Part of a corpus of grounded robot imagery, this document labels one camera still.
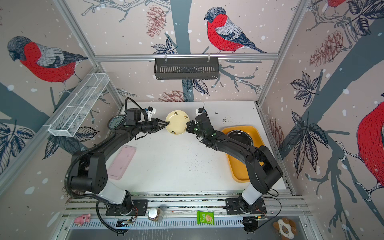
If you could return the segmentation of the yellow small plate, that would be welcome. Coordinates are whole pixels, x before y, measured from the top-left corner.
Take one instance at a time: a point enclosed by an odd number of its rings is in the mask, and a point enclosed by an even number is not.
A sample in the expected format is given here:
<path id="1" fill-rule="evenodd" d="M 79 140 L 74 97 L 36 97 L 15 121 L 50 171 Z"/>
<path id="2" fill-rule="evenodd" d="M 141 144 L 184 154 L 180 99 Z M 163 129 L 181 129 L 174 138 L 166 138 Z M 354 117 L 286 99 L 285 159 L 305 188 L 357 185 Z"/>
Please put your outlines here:
<path id="1" fill-rule="evenodd" d="M 187 122 L 190 121 L 188 114 L 181 110 L 175 110 L 166 117 L 166 130 L 172 135 L 181 135 L 186 132 Z"/>

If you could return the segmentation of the black small plate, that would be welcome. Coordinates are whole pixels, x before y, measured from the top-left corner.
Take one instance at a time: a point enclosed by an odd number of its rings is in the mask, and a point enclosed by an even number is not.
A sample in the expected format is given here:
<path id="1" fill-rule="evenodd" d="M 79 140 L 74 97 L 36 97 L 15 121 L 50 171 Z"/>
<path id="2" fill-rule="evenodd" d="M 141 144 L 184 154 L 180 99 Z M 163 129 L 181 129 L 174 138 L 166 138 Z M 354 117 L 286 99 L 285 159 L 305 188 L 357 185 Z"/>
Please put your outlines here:
<path id="1" fill-rule="evenodd" d="M 254 145 L 252 137 L 244 131 L 233 130 L 233 131 L 228 132 L 227 136 L 233 140 L 236 140 L 236 141 L 242 143 L 242 144 L 245 144 L 248 146 Z"/>

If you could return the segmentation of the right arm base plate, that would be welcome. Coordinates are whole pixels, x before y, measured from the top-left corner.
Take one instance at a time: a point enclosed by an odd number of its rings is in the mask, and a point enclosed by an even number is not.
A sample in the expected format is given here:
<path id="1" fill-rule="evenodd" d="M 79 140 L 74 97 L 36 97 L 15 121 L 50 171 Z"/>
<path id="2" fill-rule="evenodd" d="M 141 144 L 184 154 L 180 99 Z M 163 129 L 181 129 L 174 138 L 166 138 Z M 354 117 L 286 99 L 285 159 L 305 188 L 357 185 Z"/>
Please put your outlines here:
<path id="1" fill-rule="evenodd" d="M 227 211 L 228 215 L 265 215 L 267 212 L 265 202 L 262 198 L 258 199 L 252 205 L 249 205 L 241 198 L 226 199 L 225 202 L 224 209 Z"/>

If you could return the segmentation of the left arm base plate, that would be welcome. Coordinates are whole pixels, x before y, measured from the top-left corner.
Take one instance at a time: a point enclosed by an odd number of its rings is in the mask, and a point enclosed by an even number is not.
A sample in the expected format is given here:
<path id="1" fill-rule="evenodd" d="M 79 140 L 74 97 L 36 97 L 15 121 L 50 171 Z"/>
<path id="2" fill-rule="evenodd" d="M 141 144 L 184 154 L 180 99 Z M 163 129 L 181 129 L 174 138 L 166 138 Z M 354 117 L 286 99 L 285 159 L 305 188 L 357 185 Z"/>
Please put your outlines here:
<path id="1" fill-rule="evenodd" d="M 145 216 L 148 200 L 128 200 L 120 205 L 109 204 L 106 210 L 108 217 Z"/>

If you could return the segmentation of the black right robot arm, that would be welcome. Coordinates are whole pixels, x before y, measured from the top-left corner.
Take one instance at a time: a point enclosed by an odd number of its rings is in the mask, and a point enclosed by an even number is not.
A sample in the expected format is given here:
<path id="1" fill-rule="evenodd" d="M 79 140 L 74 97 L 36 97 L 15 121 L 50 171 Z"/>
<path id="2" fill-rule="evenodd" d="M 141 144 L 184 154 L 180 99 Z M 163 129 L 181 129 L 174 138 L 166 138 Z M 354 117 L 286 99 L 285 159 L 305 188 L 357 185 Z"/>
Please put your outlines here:
<path id="1" fill-rule="evenodd" d="M 256 202 L 283 175 L 269 148 L 246 145 L 215 130 L 207 113 L 200 113 L 194 121 L 187 122 L 186 131 L 195 134 L 207 148 L 226 153 L 246 166 L 250 184 L 239 196 L 239 208 L 245 214 L 250 214 L 256 208 Z"/>

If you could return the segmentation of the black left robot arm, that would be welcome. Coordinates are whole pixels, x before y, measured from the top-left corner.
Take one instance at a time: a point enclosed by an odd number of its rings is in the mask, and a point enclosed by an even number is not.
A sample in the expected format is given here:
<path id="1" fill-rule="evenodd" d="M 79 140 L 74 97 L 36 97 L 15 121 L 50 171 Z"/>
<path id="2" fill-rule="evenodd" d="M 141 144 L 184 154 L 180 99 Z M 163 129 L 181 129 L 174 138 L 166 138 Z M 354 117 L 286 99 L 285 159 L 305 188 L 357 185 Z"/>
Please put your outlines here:
<path id="1" fill-rule="evenodd" d="M 139 133 L 153 134 L 168 125 L 166 121 L 150 118 L 152 112 L 153 108 L 126 110 L 124 115 L 110 119 L 111 136 L 86 151 L 73 154 L 64 180 L 65 190 L 73 199 L 96 199 L 116 215 L 128 215 L 134 210 L 131 194 L 109 180 L 106 161 L 120 147 L 136 140 Z"/>

